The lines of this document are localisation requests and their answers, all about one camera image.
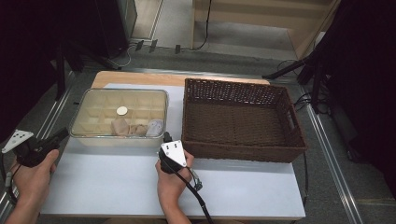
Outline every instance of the clear storage box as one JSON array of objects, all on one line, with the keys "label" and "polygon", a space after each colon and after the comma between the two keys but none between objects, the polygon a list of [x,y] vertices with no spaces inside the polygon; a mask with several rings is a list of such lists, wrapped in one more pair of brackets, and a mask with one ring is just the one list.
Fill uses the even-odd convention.
[{"label": "clear storage box", "polygon": [[86,146],[159,147],[167,107],[168,94],[163,90],[89,89],[70,135]]}]

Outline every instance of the person's left hand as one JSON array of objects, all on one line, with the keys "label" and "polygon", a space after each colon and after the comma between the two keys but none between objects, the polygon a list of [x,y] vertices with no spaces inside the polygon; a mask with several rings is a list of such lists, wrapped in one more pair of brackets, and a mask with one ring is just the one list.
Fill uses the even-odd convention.
[{"label": "person's left hand", "polygon": [[32,168],[21,166],[18,169],[20,165],[14,161],[11,172],[15,174],[13,180],[17,186],[19,197],[17,206],[14,209],[15,214],[11,214],[8,221],[15,218],[16,214],[19,214],[18,219],[22,217],[35,219],[38,216],[41,206],[49,194],[50,172],[55,171],[56,166],[54,163],[58,156],[59,150],[53,149],[40,164]]}]

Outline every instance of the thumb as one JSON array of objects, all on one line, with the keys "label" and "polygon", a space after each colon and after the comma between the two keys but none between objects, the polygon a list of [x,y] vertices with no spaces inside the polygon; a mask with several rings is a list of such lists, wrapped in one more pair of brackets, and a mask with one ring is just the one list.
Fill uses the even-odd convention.
[{"label": "thumb", "polygon": [[56,159],[58,159],[59,156],[59,150],[58,149],[53,149],[49,154],[47,154],[46,158],[41,162],[41,166],[44,166],[48,169],[52,166],[53,163],[55,163]]}]

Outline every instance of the gray carpet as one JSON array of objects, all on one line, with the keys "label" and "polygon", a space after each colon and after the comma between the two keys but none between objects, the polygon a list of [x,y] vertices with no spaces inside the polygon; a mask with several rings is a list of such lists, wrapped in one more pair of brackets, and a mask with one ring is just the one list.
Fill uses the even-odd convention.
[{"label": "gray carpet", "polygon": [[[136,68],[166,69],[177,71],[195,71],[231,74],[236,76],[260,76],[271,74],[276,71],[280,61],[265,60],[259,58],[221,55],[215,53],[183,51],[175,54],[173,49],[156,49],[149,53],[149,48],[144,47],[140,51],[130,50],[132,60],[122,68],[123,71],[132,71]],[[121,55],[117,63],[127,63],[127,55]],[[56,121],[52,132],[62,127],[68,127],[73,118],[77,105],[85,90],[87,90],[98,71],[105,70],[103,66],[90,60],[86,61],[86,67],[82,73],[76,74],[76,79],[71,86],[70,95],[65,107]],[[281,77],[272,84],[288,87],[290,96],[296,101],[301,95],[301,88],[295,82],[293,73]],[[37,133],[44,122],[46,114],[54,103],[56,86],[53,86],[40,100],[40,102],[26,115],[18,126],[21,130]],[[300,124],[303,127],[309,149],[306,152],[307,168],[309,173],[308,200],[305,206],[306,218],[298,223],[349,223],[349,219],[340,199],[339,192],[334,184],[332,173],[325,160],[323,150],[312,121],[304,108],[298,112]],[[384,182],[382,174],[370,164],[357,164],[347,158],[345,144],[338,134],[332,118],[321,115],[322,124],[332,143],[332,148],[338,160],[342,172],[345,175],[364,223],[390,224],[396,222],[396,202],[391,199],[391,194]],[[6,166],[10,165],[12,154],[6,155]],[[303,156],[294,163],[293,168],[297,181],[304,197],[305,176]],[[38,223],[101,223],[103,218],[91,217],[45,217],[42,216]],[[290,221],[253,221],[261,223],[290,223]]]}]

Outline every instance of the floor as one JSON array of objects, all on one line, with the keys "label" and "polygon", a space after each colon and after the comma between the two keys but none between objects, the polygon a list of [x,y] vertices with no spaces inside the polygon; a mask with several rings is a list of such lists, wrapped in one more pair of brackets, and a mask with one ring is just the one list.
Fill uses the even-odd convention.
[{"label": "floor", "polygon": [[[149,46],[138,51],[135,50],[135,46],[132,46],[128,52],[114,59],[114,62],[126,64],[122,67],[123,71],[141,71],[140,69],[144,68],[159,69],[149,70],[151,72],[193,71],[218,73],[232,77],[259,77],[272,74],[291,63],[284,62],[285,60],[295,59],[287,37],[282,35],[281,30],[271,28],[266,30],[268,32],[266,37],[274,39],[259,43],[258,49],[260,50],[254,46],[231,48],[230,46],[235,43],[251,43],[245,39],[245,36],[238,36],[236,39],[227,40],[226,44],[209,38],[208,44],[201,50],[182,50],[179,54],[175,54],[176,44],[189,45],[189,39],[183,35],[186,34],[188,26],[173,23],[173,21],[177,21],[177,18],[172,17],[176,13],[172,14],[171,9],[177,8],[177,11],[181,10],[180,14],[185,16],[184,14],[188,14],[189,2],[189,0],[163,1],[161,15],[152,37],[152,39],[158,39],[158,48],[154,52],[149,52]],[[165,27],[166,21],[168,24],[172,24],[168,28]],[[221,26],[221,24],[210,23],[209,27],[217,26]],[[251,34],[263,32],[263,30],[254,31],[254,27],[250,26],[240,27],[230,24],[229,27],[250,30]],[[90,60],[86,60],[85,64],[82,73],[72,73],[69,76],[69,92],[64,98],[62,110],[55,114],[57,119],[51,124],[48,133],[53,133],[58,128],[67,127],[70,124],[77,109],[75,102],[79,102],[82,93],[91,86],[95,74],[98,71],[106,70],[100,64]],[[310,90],[310,85],[300,86],[296,83],[295,78],[296,75],[290,72],[277,80],[271,80],[271,84],[287,87],[292,101],[296,101],[302,94]],[[51,114],[55,93],[56,86],[53,86],[26,115],[18,128],[37,134],[46,131],[41,129],[42,124],[46,122],[42,114]],[[304,157],[301,156],[292,163],[302,198],[307,190],[306,218],[301,219],[298,223],[395,223],[396,202],[392,198],[382,174],[370,164],[354,163],[348,159],[345,143],[342,141],[332,117],[316,115],[310,106],[299,110],[297,115],[309,145],[306,153],[308,179],[305,178]],[[6,164],[9,165],[12,155],[7,156]],[[96,224],[105,220],[105,218],[99,217],[43,216],[38,223]],[[290,221],[255,220],[252,223],[290,223]]]}]

